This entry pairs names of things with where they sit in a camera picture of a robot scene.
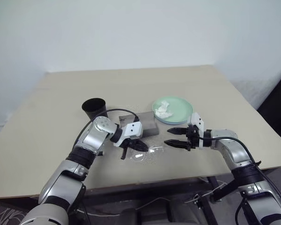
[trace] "table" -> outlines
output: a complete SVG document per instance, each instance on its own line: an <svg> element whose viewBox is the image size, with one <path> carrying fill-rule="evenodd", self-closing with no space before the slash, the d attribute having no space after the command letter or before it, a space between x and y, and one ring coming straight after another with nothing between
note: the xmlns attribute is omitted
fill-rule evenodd
<svg viewBox="0 0 281 225"><path fill-rule="evenodd" d="M39 194L88 122L81 105L103 98L107 108L136 113L151 110L154 100L178 96L188 100L205 129L235 131L262 169L281 166L281 138L213 66L58 72L46 74L0 132L0 198ZM125 113L110 113L112 121ZM121 160L122 149L104 147L85 180L88 189L229 173L221 154L211 149L188 152L163 145L181 139L166 133L145 140L163 152L141 162Z"/></svg>

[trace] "white wall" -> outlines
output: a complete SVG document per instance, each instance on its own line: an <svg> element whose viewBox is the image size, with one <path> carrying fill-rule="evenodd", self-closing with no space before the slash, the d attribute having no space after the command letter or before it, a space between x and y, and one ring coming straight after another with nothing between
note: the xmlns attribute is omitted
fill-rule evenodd
<svg viewBox="0 0 281 225"><path fill-rule="evenodd" d="M199 64L257 108L281 78L281 0L0 0L0 123L46 71Z"/></svg>

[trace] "black cup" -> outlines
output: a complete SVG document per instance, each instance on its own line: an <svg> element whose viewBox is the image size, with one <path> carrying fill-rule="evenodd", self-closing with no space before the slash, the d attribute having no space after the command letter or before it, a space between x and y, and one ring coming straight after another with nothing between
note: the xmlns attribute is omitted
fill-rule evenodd
<svg viewBox="0 0 281 225"><path fill-rule="evenodd" d="M82 104L82 109L92 120L96 115L106 110L105 101L101 98L91 98ZM107 112L102 113L100 116L108 117Z"/></svg>

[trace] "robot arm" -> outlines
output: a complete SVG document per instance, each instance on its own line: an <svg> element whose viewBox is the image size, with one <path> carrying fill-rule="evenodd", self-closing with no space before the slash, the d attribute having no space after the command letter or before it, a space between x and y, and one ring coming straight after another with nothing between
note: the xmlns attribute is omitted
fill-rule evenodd
<svg viewBox="0 0 281 225"><path fill-rule="evenodd" d="M187 141L167 140L165 141L167 145L185 148L188 151L196 147L200 149L210 147L222 154L234 180L214 192L212 196L214 201L238 189L245 198L242 207L249 224L269 225L275 224L278 220L281 223L281 203L242 145L231 139L212 140L218 137L237 138L235 132L226 129L204 131L204 122L197 113L193 113L189 119L188 128L175 127L168 132L186 135Z"/></svg>
<svg viewBox="0 0 281 225"><path fill-rule="evenodd" d="M139 121L121 129L104 116L96 117L81 132L69 156L61 162L42 189L39 205L26 215L21 225L67 225L67 214L82 200L86 191L82 182L105 141L112 141L116 147L147 151L146 144L132 140L141 135L142 124Z"/></svg>

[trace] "white tissue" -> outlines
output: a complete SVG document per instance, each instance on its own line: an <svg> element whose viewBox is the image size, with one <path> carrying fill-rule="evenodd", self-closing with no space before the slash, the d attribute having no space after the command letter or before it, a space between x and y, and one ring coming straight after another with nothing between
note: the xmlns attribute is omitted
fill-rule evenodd
<svg viewBox="0 0 281 225"><path fill-rule="evenodd" d="M161 106L158 109L155 109L155 115L159 117L160 119L166 119L173 114L170 112L167 112L167 108L169 106L169 103L167 101L162 101Z"/></svg>

